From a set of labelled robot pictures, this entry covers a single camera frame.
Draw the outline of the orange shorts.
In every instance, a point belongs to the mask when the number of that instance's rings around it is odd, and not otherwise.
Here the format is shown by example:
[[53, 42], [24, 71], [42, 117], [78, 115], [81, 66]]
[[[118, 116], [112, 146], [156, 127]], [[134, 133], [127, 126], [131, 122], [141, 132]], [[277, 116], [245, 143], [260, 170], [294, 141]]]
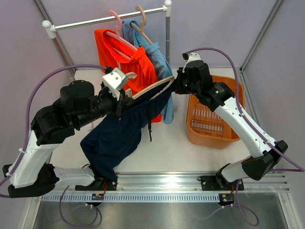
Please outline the orange shorts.
[[100, 65], [120, 68], [124, 73], [135, 73], [124, 89], [135, 95], [158, 81], [154, 65], [144, 48], [135, 47], [110, 29], [94, 31]]

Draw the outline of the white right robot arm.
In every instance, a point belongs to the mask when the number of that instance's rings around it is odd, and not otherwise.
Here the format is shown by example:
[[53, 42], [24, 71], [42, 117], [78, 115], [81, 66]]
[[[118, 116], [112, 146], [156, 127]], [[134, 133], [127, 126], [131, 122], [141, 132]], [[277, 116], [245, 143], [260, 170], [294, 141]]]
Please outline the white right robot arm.
[[199, 102], [221, 117], [240, 137], [250, 156], [227, 164], [216, 173], [216, 185], [229, 188], [236, 180], [249, 177], [260, 180], [280, 160], [288, 149], [284, 140], [276, 141], [241, 107], [238, 92], [224, 82], [214, 82], [208, 65], [193, 60], [177, 71], [176, 94], [192, 94]]

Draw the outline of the tan wooden hanger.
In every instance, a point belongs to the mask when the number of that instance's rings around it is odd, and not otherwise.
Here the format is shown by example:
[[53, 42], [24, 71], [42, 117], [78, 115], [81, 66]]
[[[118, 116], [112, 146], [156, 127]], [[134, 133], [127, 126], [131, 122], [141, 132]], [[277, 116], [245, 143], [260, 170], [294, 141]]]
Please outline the tan wooden hanger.
[[133, 22], [131, 23], [131, 25], [132, 25], [132, 27], [133, 27], [134, 29], [136, 29], [136, 30], [142, 35], [143, 38], [146, 39], [146, 41], [147, 41], [150, 45], [152, 45], [153, 42], [150, 40], [150, 38], [149, 38], [149, 37], [145, 34], [145, 32], [144, 32], [144, 26], [145, 26], [146, 23], [147, 23], [147, 19], [146, 19], [146, 15], [145, 15], [145, 13], [144, 13], [144, 10], [143, 10], [143, 8], [142, 8], [140, 5], [137, 5], [137, 6], [135, 7], [135, 9], [141, 13], [141, 15], [142, 15], [142, 21], [140, 21], [140, 26], [139, 26], [139, 27], [138, 27], [135, 23], [133, 23]]

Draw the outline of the pink plastic hanger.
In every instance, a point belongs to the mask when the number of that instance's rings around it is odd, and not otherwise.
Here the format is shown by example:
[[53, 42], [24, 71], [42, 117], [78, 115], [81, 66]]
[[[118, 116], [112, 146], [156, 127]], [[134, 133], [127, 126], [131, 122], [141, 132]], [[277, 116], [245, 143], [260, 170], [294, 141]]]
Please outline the pink plastic hanger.
[[[110, 31], [106, 31], [104, 34], [107, 35], [108, 37], [114, 38], [115, 40], [119, 41], [120, 43], [125, 44], [130, 49], [132, 49], [133, 51], [137, 51], [137, 48], [134, 45], [130, 44], [128, 41], [126, 41], [124, 38], [121, 37], [120, 30], [122, 29], [122, 20], [119, 17], [119, 15], [115, 11], [113, 11], [113, 10], [110, 10], [108, 12], [108, 14], [113, 16], [118, 21], [119, 24], [115, 26], [115, 32], [116, 33], [113, 33], [113, 32], [110, 32]], [[112, 46], [112, 50], [110, 51], [110, 53], [113, 54], [113, 52], [117, 53], [119, 56], [121, 56], [121, 57], [123, 57], [123, 58], [125, 58], [127, 60], [131, 59], [131, 56], [126, 55], [125, 53], [115, 49]]]

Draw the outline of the navy blue shorts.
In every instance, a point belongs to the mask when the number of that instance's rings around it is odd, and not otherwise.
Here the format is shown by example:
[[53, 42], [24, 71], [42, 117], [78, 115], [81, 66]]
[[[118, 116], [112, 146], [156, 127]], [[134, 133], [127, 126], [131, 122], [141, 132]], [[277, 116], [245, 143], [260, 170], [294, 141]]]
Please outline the navy blue shorts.
[[136, 150], [142, 129], [151, 131], [155, 119], [167, 104], [175, 84], [161, 84], [134, 100], [120, 118], [107, 115], [80, 142], [91, 168], [110, 180], [117, 178], [114, 168]]

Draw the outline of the beige wooden hanger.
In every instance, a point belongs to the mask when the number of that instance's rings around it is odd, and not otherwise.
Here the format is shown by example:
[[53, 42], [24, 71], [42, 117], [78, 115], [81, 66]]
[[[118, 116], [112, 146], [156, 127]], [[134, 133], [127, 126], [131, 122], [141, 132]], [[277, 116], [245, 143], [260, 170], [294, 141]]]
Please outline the beige wooden hanger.
[[141, 100], [152, 100], [165, 93], [165, 91], [173, 84], [174, 80], [174, 76], [169, 76], [167, 78], [161, 79], [156, 83], [153, 83], [144, 88], [135, 95], [133, 95], [131, 89], [128, 88], [126, 91], [120, 92], [119, 99], [137, 102]]

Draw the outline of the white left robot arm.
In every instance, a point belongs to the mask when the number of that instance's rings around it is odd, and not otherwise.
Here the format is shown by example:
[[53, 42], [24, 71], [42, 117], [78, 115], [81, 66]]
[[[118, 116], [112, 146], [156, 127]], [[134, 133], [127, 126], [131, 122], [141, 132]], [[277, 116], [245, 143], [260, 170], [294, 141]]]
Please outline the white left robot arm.
[[3, 173], [10, 179], [10, 198], [39, 197], [56, 187], [80, 186], [98, 190], [103, 180], [115, 180], [94, 165], [88, 168], [64, 169], [46, 160], [64, 140], [82, 127], [106, 115], [118, 117], [132, 98], [123, 89], [114, 96], [105, 85], [98, 95], [88, 81], [76, 80], [60, 89], [60, 97], [52, 105], [40, 109], [30, 124], [30, 137], [21, 161], [4, 165]]

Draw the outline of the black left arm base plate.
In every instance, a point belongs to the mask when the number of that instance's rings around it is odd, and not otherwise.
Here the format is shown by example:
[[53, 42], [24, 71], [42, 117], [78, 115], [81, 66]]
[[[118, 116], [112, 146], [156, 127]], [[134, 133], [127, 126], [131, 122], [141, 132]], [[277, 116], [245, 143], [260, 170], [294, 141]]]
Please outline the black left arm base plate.
[[75, 190], [77, 191], [116, 191], [117, 188], [117, 178], [108, 179], [106, 177], [99, 177], [95, 179], [88, 186], [76, 185]]

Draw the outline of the light blue shorts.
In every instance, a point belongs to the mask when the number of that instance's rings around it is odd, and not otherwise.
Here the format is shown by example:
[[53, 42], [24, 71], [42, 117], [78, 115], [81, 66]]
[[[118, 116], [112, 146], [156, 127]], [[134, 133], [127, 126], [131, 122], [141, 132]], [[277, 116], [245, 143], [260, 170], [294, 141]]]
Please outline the light blue shorts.
[[[145, 49], [147, 57], [154, 65], [158, 80], [172, 76], [172, 69], [165, 56], [162, 54], [159, 44], [157, 42], [153, 43], [148, 41], [148, 37], [144, 35], [144, 32], [138, 31], [136, 27], [140, 28], [140, 24], [136, 20], [124, 20], [122, 22], [122, 34], [124, 39], [136, 47], [143, 47]], [[174, 119], [174, 103], [172, 96], [170, 96], [168, 103], [163, 108], [161, 115], [165, 124], [169, 125], [172, 123]]]

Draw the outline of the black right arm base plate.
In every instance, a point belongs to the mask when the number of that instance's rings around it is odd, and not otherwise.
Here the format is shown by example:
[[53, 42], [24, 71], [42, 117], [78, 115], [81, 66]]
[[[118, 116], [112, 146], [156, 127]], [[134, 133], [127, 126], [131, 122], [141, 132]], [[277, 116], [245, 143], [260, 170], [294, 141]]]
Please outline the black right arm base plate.
[[244, 190], [243, 181], [228, 182], [216, 175], [198, 176], [197, 180], [201, 183], [202, 191], [231, 191], [232, 188], [236, 190], [237, 186], [239, 191]]

